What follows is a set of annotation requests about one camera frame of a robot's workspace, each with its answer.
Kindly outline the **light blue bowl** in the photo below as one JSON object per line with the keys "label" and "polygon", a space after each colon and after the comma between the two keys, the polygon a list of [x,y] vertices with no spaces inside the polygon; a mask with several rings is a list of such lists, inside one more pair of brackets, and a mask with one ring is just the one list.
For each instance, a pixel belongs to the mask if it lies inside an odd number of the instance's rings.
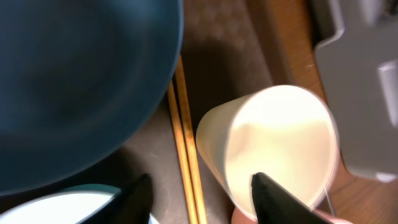
{"label": "light blue bowl", "polygon": [[126,192],[104,184],[69,187],[3,212],[1,224],[109,223]]}

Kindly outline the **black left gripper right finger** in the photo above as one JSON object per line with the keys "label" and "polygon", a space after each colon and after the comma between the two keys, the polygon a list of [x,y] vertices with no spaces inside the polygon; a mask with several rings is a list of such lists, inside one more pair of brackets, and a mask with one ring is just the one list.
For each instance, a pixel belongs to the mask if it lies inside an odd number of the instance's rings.
{"label": "black left gripper right finger", "polygon": [[251,191],[258,224],[329,224],[262,172],[252,176]]}

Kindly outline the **dark blue plate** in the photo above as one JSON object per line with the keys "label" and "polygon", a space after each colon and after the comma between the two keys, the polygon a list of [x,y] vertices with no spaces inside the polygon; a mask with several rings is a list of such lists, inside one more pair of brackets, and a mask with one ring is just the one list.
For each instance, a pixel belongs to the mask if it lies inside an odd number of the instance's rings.
{"label": "dark blue plate", "polygon": [[115,151],[158,107],[182,39],[182,0],[1,0],[1,195]]}

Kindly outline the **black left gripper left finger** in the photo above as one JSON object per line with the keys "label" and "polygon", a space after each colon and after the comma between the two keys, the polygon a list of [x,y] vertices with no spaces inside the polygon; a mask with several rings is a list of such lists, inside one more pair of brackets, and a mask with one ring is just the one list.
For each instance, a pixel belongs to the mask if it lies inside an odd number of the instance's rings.
{"label": "black left gripper left finger", "polygon": [[153,206],[153,185],[149,174],[117,187],[109,184],[84,184],[77,190],[111,193],[112,199],[82,221],[82,224],[148,224]]}

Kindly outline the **white cup green inside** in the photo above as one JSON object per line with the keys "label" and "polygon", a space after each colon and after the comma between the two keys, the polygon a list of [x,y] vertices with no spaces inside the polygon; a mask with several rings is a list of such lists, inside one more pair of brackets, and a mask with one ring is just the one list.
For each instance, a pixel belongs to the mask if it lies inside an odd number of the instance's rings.
{"label": "white cup green inside", "polygon": [[265,173],[309,208],[338,167],[339,137],[325,102],[299,86],[277,85],[209,110],[196,131],[209,170],[246,217],[256,219],[251,179]]}

